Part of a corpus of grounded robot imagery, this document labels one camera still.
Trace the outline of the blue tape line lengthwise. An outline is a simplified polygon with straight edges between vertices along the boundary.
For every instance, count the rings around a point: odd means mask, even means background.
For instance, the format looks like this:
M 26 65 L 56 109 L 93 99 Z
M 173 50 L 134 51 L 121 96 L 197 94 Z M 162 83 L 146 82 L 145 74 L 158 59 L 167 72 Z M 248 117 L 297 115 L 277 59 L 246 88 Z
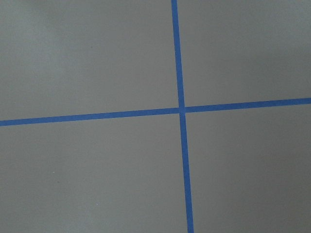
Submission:
M 187 231 L 189 233 L 193 233 L 194 232 L 194 223 L 193 223 L 191 183 L 190 183 L 190 166 L 189 166 L 189 151 L 188 151 L 188 139 L 187 139 L 186 107 L 185 107 L 185 97 L 184 97 L 183 70 L 182 70 L 182 58 L 181 58 L 181 46 L 180 46 L 179 19 L 178 19 L 178 5 L 177 5 L 176 0 L 171 1 L 171 8 L 172 8 L 172 20 L 173 20 L 173 40 L 174 40 L 176 79 L 177 79 L 178 111 L 179 111 L 181 150 L 182 150 L 182 165 L 183 165 L 183 177 L 184 177 Z

